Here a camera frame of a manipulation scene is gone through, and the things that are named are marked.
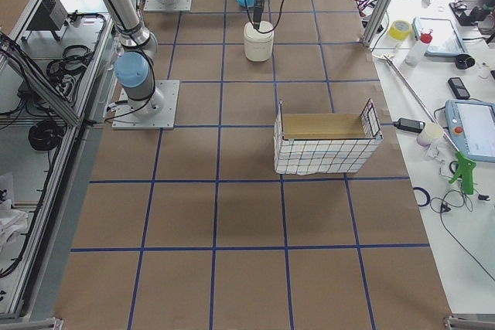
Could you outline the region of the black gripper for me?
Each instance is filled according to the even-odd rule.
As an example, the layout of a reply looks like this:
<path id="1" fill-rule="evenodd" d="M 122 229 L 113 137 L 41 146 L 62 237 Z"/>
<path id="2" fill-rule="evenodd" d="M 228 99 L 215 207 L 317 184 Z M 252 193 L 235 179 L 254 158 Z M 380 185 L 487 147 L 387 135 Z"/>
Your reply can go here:
<path id="1" fill-rule="evenodd" d="M 254 0 L 253 18 L 252 18 L 254 29 L 258 29 L 258 23 L 261 22 L 264 12 L 264 7 L 265 7 L 265 0 Z"/>

